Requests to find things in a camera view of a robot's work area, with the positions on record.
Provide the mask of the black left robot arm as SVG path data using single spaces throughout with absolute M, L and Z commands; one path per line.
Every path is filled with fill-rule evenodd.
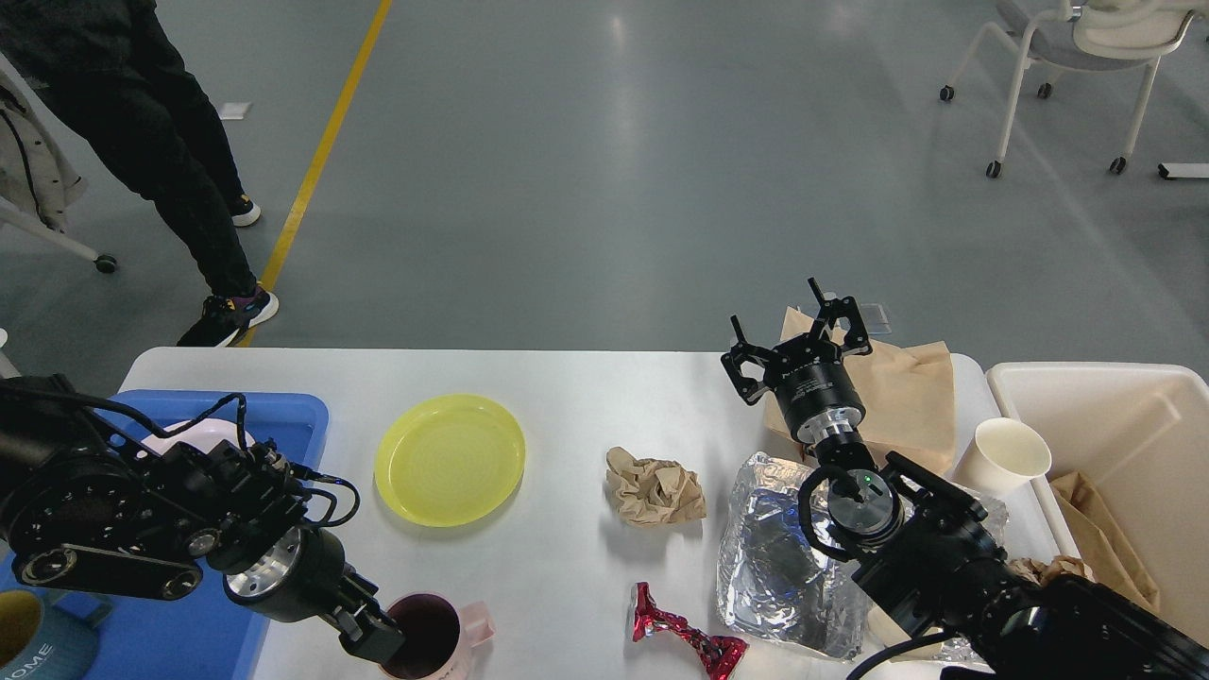
M 276 622 L 318 617 L 346 655 L 387 664 L 406 635 L 345 558 L 332 486 L 346 479 L 236 434 L 203 449 L 64 376 L 2 381 L 2 538 L 21 584 L 177 600 L 209 567 L 230 603 Z

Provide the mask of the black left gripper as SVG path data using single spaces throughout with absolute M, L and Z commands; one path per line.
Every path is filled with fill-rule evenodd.
M 383 665 L 405 634 L 376 599 L 378 586 L 345 560 L 325 529 L 293 528 L 245 571 L 222 584 L 230 603 L 284 623 L 318 617 L 339 632 L 346 655 Z

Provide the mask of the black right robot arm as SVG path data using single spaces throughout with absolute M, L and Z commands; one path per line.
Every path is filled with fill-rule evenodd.
M 753 405 L 773 393 L 816 466 L 797 490 L 805 542 L 856 561 L 855 584 L 907 640 L 870 655 L 850 678 L 909 650 L 964 638 L 988 679 L 1204 679 L 1204 646 L 1103 584 L 1059 575 L 1032 584 L 988 534 L 987 511 L 902 453 L 877 467 L 860 436 L 864 405 L 843 365 L 869 355 L 854 296 L 825 296 L 808 332 L 764 348 L 731 321 L 721 362 Z

